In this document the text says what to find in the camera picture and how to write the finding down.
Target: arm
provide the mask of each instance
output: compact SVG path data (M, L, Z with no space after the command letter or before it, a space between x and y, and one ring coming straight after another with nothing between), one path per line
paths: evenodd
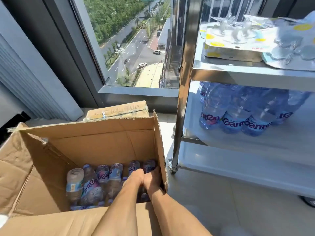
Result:
M193 214L160 188L160 175L158 167L145 174L143 184L150 196L163 236L212 236Z
M133 171L108 208L91 236L137 236L136 202L139 186L143 182L142 169Z

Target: yellow dot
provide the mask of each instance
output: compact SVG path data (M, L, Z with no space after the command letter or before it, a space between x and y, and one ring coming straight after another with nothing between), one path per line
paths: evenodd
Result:
M220 57L221 55L219 53L216 52L209 52L207 53L208 57Z
M219 46L219 47L223 47L224 46L224 44L222 44L220 42L211 42L210 44L213 45L213 46Z
M211 34L207 34L207 35L206 35L206 39L213 39L213 38L214 38L214 36L211 35Z
M300 25L296 25L295 27L293 27L294 30L309 30L311 29L313 26L311 24L300 24Z

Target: shelf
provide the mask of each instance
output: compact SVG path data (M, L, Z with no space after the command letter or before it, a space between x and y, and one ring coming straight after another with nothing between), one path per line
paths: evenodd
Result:
M315 198L315 167L311 166L182 142L178 167Z
M198 34L191 79L247 86L315 91L315 72L276 69L264 62L246 62L205 57Z
M261 136L250 137L242 132L231 135L220 128L201 128L198 85L198 81L192 81L189 89L183 141L315 166L315 95L284 124L270 126Z

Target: window glass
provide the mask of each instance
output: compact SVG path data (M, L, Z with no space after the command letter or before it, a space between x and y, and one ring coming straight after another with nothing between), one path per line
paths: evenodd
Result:
M83 0L108 74L106 85L166 87L170 0Z

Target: window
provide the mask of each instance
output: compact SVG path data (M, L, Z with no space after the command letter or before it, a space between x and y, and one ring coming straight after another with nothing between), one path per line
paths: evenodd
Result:
M164 30L164 24L170 17L170 0L71 2L92 46L105 85L166 86L163 76L168 30Z

